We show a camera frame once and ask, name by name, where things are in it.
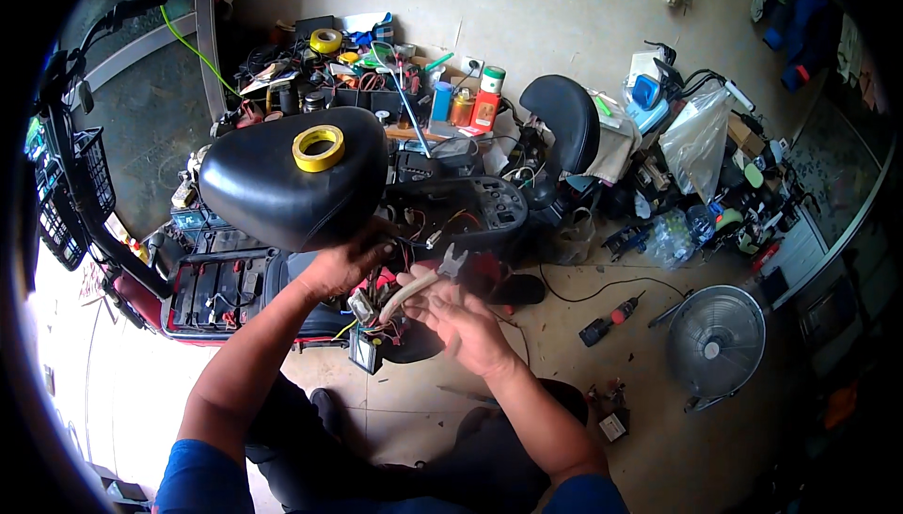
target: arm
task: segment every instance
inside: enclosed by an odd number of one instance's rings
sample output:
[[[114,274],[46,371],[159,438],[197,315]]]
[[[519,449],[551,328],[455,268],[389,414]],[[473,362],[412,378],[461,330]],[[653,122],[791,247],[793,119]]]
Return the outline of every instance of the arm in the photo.
[[[298,329],[323,299],[348,292],[392,247],[364,243],[388,222],[373,219],[355,239],[323,249],[310,266],[273,302],[223,344],[188,395],[178,439],[201,440],[245,464],[245,433],[250,427]]]
[[[414,265],[412,275],[400,274],[407,284],[426,272]],[[447,344],[457,332],[457,359],[480,375],[499,402],[530,458],[558,485],[581,474],[609,474],[605,454],[586,431],[540,385],[502,335],[491,311],[473,294],[455,305],[454,289],[442,281],[405,302],[405,313],[435,330]]]

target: fan grille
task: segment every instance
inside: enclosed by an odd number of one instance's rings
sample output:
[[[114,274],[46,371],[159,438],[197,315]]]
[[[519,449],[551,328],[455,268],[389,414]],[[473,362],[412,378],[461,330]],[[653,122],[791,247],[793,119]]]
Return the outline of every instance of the fan grille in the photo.
[[[765,319],[756,301],[730,285],[707,287],[674,314],[667,357],[674,375],[696,396],[730,394],[759,366]]]

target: blue shirt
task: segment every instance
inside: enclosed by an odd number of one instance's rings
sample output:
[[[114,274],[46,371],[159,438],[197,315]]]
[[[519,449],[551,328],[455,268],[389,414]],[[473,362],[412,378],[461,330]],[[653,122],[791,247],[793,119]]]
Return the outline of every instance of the blue shirt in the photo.
[[[178,512],[253,512],[254,502],[245,471],[238,463],[209,443],[179,440],[170,452],[163,482],[153,505],[154,514]],[[410,498],[400,502],[377,502],[365,498],[334,500],[312,510],[320,514],[355,512],[372,514],[468,514],[470,510],[437,498]],[[572,512],[617,512],[626,506],[611,478],[579,475],[555,490],[544,514]]]

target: hand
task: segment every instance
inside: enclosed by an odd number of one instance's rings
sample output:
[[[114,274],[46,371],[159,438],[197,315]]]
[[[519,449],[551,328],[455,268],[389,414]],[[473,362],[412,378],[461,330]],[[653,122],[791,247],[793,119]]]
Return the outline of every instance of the hand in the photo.
[[[306,285],[318,300],[347,293],[392,253],[393,246],[388,242],[365,248],[380,234],[392,237],[398,232],[389,221],[371,217],[367,226],[348,243],[321,249],[297,281]]]
[[[398,274],[398,283],[407,285],[429,272],[427,268],[412,265],[410,274]],[[463,304],[456,305],[455,300]],[[480,377],[509,372],[520,359],[502,335],[491,310],[473,294],[465,293],[460,285],[441,280],[404,301],[402,308],[409,318],[423,322],[438,333],[446,347],[457,332],[458,361]]]

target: person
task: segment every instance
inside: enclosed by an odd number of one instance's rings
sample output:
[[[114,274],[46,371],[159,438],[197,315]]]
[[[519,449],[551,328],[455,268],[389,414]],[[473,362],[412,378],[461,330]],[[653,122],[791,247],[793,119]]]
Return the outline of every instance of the person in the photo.
[[[347,293],[392,252],[385,242],[366,247],[379,234],[391,235],[390,227],[374,218],[349,243],[320,251],[223,344],[188,396],[154,512],[253,511],[246,458],[294,511],[530,512],[554,485],[545,512],[626,512],[605,455],[585,428],[580,391],[538,380],[491,311],[473,294],[456,293],[458,285],[440,281],[405,302],[404,312],[445,343],[457,333],[456,359],[486,381],[501,411],[471,411],[452,451],[423,468],[378,468],[356,457],[341,444],[329,392],[318,388],[309,400],[279,373],[314,305]],[[427,269],[411,271],[398,282]]]

